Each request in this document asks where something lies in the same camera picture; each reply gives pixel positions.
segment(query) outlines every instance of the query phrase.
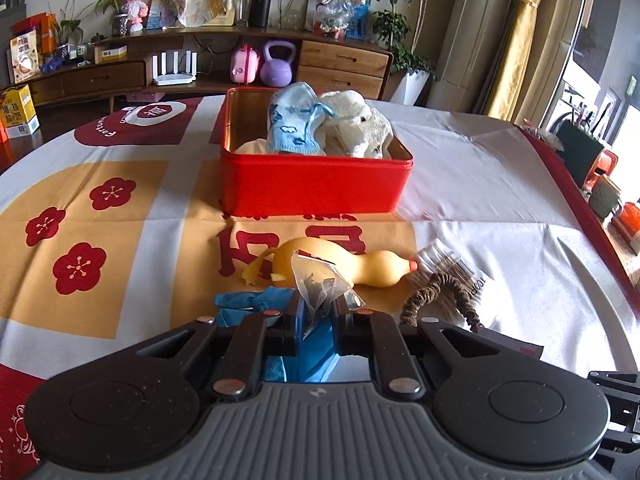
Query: purple kettlebell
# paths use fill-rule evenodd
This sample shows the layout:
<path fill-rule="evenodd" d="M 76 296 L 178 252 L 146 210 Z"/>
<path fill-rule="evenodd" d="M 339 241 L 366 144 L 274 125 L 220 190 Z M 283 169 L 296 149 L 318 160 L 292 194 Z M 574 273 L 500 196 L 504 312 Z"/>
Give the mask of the purple kettlebell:
<path fill-rule="evenodd" d="M 289 59 L 273 58 L 269 54 L 269 49 L 272 46 L 285 46 L 291 49 L 291 55 Z M 260 69 L 260 79 L 267 86 L 273 86 L 276 88 L 282 88 L 283 86 L 291 83 L 293 78 L 293 72 L 291 71 L 291 63 L 293 58 L 296 57 L 296 46 L 290 41 L 274 40 L 267 41 L 264 44 L 264 59 L 266 62 Z"/>

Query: orange bag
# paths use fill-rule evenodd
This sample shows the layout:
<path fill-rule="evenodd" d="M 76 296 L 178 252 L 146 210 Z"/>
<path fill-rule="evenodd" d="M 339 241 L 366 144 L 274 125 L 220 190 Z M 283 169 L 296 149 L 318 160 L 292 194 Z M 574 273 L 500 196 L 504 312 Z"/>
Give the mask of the orange bag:
<path fill-rule="evenodd" d="M 611 222 L 634 252 L 640 254 L 640 207 L 638 204 L 626 202 L 620 214 L 614 216 Z"/>

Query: wooden cabinet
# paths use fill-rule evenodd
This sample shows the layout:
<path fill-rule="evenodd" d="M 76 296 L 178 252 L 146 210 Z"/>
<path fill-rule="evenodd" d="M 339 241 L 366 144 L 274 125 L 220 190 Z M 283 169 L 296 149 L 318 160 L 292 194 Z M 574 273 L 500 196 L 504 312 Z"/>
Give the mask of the wooden cabinet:
<path fill-rule="evenodd" d="M 133 92 L 146 87 L 146 65 L 143 60 L 134 60 L 62 69 L 28 83 L 36 106 Z"/>
<path fill-rule="evenodd" d="M 300 65 L 384 77 L 388 56 L 330 43 L 303 41 Z"/>
<path fill-rule="evenodd" d="M 303 41 L 296 81 L 309 83 L 316 93 L 355 90 L 367 99 L 380 99 L 389 61 L 380 52 Z"/>
<path fill-rule="evenodd" d="M 62 88 L 66 97 L 142 89 L 146 86 L 145 72 L 142 61 L 98 65 L 63 73 Z"/>
<path fill-rule="evenodd" d="M 378 99 L 382 90 L 382 78 L 380 77 L 313 66 L 298 66 L 296 80 L 309 83 L 309 86 L 317 94 L 331 90 L 355 90 L 364 98 Z"/>
<path fill-rule="evenodd" d="M 29 88 L 33 104 L 36 106 L 65 97 L 62 79 L 56 75 L 29 82 Z"/>
<path fill-rule="evenodd" d="M 198 73 L 196 81 L 158 87 L 152 81 L 153 54 L 179 50 L 186 35 L 239 36 L 260 50 L 259 42 L 283 38 L 295 42 L 300 55 L 293 67 L 297 81 L 308 82 L 316 92 L 352 89 L 369 99 L 382 99 L 392 56 L 379 46 L 358 40 L 336 40 L 302 30 L 251 27 L 182 27 L 144 30 L 135 36 L 109 38 L 104 44 L 127 44 L 127 59 L 82 67 L 63 66 L 51 74 L 28 80 L 35 105 L 108 97 L 143 90 L 171 93 L 220 94 L 237 86 L 228 68 Z M 257 80 L 254 86 L 262 86 Z"/>

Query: yellow curtain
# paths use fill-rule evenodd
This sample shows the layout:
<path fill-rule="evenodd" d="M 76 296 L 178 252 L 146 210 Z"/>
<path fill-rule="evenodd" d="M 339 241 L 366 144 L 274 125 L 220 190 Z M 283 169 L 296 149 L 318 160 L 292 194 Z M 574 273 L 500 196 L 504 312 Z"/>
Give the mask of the yellow curtain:
<path fill-rule="evenodd" d="M 511 121 L 526 119 L 539 126 L 549 103 L 553 101 L 558 80 L 578 35 L 585 0 L 541 0 L 536 31 L 531 43 L 529 63 Z"/>
<path fill-rule="evenodd" d="M 511 121 L 527 70 L 540 0 L 518 0 L 504 57 L 485 113 Z"/>

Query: vase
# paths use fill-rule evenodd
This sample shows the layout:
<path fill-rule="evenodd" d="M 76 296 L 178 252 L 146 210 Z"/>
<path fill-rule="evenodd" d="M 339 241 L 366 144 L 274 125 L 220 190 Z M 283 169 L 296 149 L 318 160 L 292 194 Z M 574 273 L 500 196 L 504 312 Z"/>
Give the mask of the vase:
<path fill-rule="evenodd" d="M 127 24 L 129 23 L 129 15 L 124 12 L 122 14 L 116 14 L 111 22 L 111 35 L 112 36 L 126 36 Z"/>
<path fill-rule="evenodd" d="M 389 102 L 413 106 L 430 75 L 429 72 L 425 72 L 424 70 L 418 70 L 418 72 L 412 74 L 405 73 L 389 99 Z"/>

